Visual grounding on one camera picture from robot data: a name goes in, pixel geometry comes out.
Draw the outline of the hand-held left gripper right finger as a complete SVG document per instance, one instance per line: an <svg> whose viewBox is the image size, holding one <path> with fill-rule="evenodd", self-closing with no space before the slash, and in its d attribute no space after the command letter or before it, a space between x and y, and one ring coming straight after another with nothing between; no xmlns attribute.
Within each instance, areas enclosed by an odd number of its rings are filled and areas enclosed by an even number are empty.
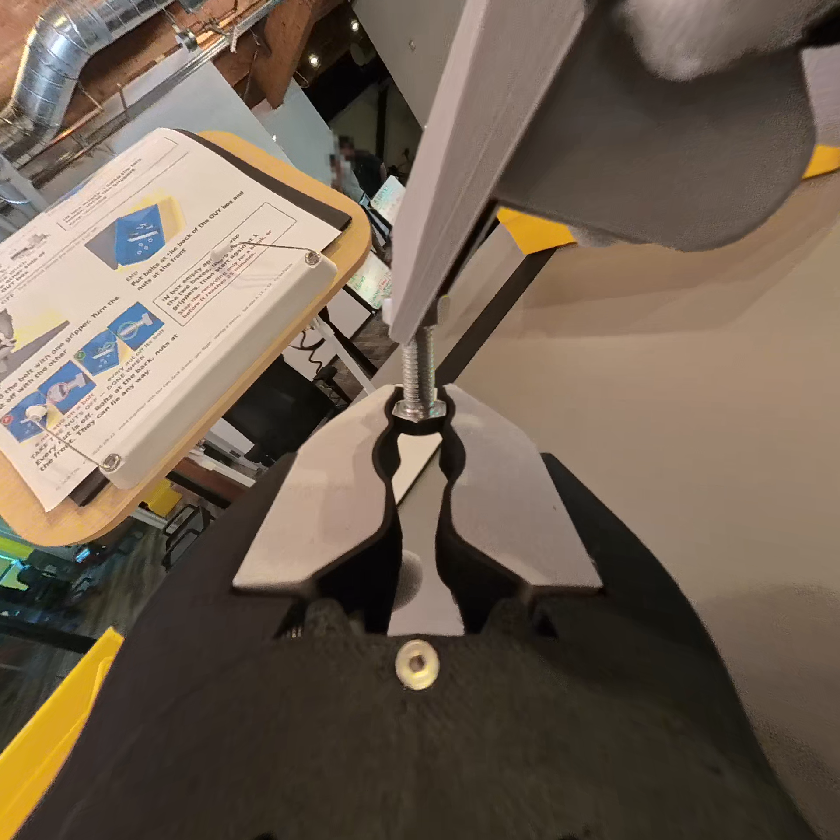
<svg viewBox="0 0 840 840"><path fill-rule="evenodd" d="M602 578L530 437L459 386L444 394L435 560L465 634L478 634L499 602L531 612L546 596L599 593Z"/></svg>

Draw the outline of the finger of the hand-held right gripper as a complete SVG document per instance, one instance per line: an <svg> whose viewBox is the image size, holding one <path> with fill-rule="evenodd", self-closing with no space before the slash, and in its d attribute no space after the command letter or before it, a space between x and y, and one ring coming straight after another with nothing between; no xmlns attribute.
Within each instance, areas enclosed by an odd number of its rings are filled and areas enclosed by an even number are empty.
<svg viewBox="0 0 840 840"><path fill-rule="evenodd" d="M686 252L761 226L816 145L802 51L692 80L647 69L621 2L466 2L397 243L459 247L487 205Z"/></svg>

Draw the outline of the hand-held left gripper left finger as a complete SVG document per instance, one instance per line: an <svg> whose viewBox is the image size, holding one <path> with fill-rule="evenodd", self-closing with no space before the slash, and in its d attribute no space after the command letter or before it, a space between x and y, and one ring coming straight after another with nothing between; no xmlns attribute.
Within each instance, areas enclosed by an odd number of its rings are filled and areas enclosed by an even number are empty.
<svg viewBox="0 0 840 840"><path fill-rule="evenodd" d="M234 575L237 593L331 599L386 633L403 561L397 400L384 385L300 447Z"/></svg>

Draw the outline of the yellow plastic bin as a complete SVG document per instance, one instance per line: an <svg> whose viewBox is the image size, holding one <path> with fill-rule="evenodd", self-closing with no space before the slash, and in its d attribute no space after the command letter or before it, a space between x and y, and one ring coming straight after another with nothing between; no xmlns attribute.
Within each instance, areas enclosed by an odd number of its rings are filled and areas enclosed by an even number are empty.
<svg viewBox="0 0 840 840"><path fill-rule="evenodd" d="M57 777L122 644L107 629L2 752L2 839L14 837Z"/></svg>
<svg viewBox="0 0 840 840"><path fill-rule="evenodd" d="M803 180L832 174L838 169L839 148L819 143L814 148L812 158L803 174ZM497 221L507 230L525 256L579 244L578 239L567 226L514 209L506 207L499 209Z"/></svg>

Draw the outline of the silver hex nut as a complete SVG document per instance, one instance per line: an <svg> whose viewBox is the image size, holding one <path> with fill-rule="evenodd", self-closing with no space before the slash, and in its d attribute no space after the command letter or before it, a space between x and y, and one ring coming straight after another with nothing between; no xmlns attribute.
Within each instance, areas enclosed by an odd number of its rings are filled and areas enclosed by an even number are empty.
<svg viewBox="0 0 840 840"><path fill-rule="evenodd" d="M439 400L431 403L400 400L394 405L392 414L404 434L431 434L443 425L447 406Z"/></svg>

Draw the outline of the silver hex bolt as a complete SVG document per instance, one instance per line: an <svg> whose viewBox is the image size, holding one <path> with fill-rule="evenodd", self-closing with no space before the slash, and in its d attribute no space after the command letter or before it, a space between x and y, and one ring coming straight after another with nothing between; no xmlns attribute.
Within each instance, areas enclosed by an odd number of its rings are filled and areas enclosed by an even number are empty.
<svg viewBox="0 0 840 840"><path fill-rule="evenodd" d="M411 403L443 401L438 397L434 333L448 315L450 298L439 297L427 310L410 342L402 346L402 400Z"/></svg>

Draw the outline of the person's right hand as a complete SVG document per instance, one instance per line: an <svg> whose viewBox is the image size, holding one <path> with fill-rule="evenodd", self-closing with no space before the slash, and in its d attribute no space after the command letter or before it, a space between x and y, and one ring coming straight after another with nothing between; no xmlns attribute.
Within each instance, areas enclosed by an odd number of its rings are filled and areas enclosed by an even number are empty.
<svg viewBox="0 0 840 840"><path fill-rule="evenodd" d="M671 81L794 46L833 2L625 1L617 14L647 69Z"/></svg>

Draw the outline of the small whiteboard easel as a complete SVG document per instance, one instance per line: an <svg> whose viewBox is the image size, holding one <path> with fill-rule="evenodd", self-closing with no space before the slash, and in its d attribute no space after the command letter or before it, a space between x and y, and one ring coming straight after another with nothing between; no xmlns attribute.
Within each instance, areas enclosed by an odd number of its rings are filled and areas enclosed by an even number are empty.
<svg viewBox="0 0 840 840"><path fill-rule="evenodd" d="M383 301L392 294L392 270L372 250L345 287L361 299L368 309L379 311Z"/></svg>

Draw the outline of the white stand strut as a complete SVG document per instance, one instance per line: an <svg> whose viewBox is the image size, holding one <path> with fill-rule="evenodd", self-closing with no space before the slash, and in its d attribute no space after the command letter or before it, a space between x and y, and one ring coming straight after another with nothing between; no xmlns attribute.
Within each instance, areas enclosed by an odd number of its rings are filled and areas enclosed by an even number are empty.
<svg viewBox="0 0 840 840"><path fill-rule="evenodd" d="M360 384L362 391L366 394L372 394L375 387L371 381L371 377L375 375L376 368L367 359L362 352L360 352L355 345L337 331L329 318L324 317L326 310L317 315L313 321L312 326L315 328L327 343L330 343L334 348L335 354L341 359L343 364L352 374L353 378Z"/></svg>

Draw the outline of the black backing sheet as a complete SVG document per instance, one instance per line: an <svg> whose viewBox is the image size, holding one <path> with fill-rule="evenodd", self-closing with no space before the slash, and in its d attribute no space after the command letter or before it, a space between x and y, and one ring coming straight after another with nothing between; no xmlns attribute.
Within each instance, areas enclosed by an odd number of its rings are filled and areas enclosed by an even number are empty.
<svg viewBox="0 0 840 840"><path fill-rule="evenodd" d="M350 226L352 216L349 213L260 170L198 133L183 129L180 133L341 233ZM279 355L226 412L224 420L251 441L245 452L249 460L260 466L272 466L281 456L299 448L320 425L341 411L342 408L336 407L329 394L315 381L306 382L303 374L293 370Z"/></svg>

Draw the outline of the white stand ledge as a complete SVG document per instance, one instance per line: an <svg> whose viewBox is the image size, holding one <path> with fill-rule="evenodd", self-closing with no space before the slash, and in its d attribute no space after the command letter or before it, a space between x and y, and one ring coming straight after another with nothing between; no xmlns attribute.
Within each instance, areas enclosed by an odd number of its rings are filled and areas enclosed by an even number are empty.
<svg viewBox="0 0 840 840"><path fill-rule="evenodd" d="M285 269L265 270L236 281L220 309L178 330L153 357L121 405L125 425L106 444L122 464L108 480L131 490L151 479L178 450L190 447L224 411L222 403L280 336L331 288L337 267L322 255L315 266L304 256Z"/></svg>

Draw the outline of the silver ventilation duct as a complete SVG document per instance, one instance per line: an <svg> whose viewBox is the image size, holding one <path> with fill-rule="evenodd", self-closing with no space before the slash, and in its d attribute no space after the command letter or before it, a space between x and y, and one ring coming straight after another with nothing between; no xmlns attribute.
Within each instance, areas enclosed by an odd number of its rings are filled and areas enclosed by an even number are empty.
<svg viewBox="0 0 840 840"><path fill-rule="evenodd" d="M56 1L30 30L1 114L1 152L23 165L61 130L89 59L170 5L167 1Z"/></svg>

